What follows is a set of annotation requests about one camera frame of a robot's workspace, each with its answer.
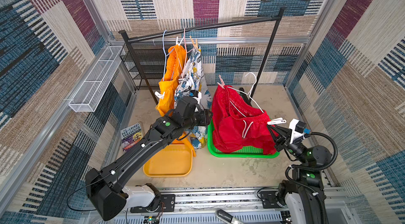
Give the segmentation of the white plastic hanger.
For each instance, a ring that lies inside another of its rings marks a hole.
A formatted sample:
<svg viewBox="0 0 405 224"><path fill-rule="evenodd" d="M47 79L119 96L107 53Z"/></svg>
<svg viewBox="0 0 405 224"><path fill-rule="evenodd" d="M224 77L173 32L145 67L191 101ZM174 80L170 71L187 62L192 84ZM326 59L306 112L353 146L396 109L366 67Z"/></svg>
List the white plastic hanger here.
<svg viewBox="0 0 405 224"><path fill-rule="evenodd" d="M253 141L258 141L267 135L266 125L269 116L252 99L253 88L251 87L248 92L243 88L236 89L230 85L224 88L227 94L228 126L238 133L236 138L245 144L252 144Z"/></svg>

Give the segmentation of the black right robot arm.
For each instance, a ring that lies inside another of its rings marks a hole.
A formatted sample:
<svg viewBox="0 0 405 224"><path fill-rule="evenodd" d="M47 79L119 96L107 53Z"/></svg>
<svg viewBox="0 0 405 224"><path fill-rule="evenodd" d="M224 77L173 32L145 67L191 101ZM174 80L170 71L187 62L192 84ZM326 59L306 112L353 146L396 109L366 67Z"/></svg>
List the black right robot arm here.
<svg viewBox="0 0 405 224"><path fill-rule="evenodd" d="M305 123L299 121L296 128L298 136L292 129L278 125L268 125L274 137L276 151L284 151L288 157L295 157L300 164L292 164L285 170L283 180L275 194L277 204L287 207L292 222L295 224L327 224L328 216L325 208L324 185L321 173L329 168L338 157L338 148L332 137L305 129ZM333 153L322 145L307 148L302 141L311 136L320 136L328 140Z"/></svg>

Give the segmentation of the red shorts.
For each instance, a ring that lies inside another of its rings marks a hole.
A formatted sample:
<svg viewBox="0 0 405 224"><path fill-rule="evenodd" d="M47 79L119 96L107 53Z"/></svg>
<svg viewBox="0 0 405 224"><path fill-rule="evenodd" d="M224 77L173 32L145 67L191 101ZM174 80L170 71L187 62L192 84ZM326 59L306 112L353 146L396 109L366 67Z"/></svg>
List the red shorts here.
<svg viewBox="0 0 405 224"><path fill-rule="evenodd" d="M274 136L267 128L271 121L265 110L248 105L231 86L218 86L213 104L213 144L222 153L233 153L244 147L276 153Z"/></svg>

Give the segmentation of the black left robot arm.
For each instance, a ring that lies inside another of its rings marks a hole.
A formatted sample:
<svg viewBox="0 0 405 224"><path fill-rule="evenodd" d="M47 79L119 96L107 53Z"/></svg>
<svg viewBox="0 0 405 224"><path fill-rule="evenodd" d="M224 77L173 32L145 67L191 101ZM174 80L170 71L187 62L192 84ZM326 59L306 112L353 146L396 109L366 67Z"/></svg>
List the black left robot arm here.
<svg viewBox="0 0 405 224"><path fill-rule="evenodd" d="M196 98L182 97L175 109L158 118L145 136L128 152L101 170L85 175L86 195L104 221L112 220L122 210L136 207L147 211L161 209L161 193L151 184L129 188L129 179L156 153L182 140L185 130L208 126L213 117Z"/></svg>

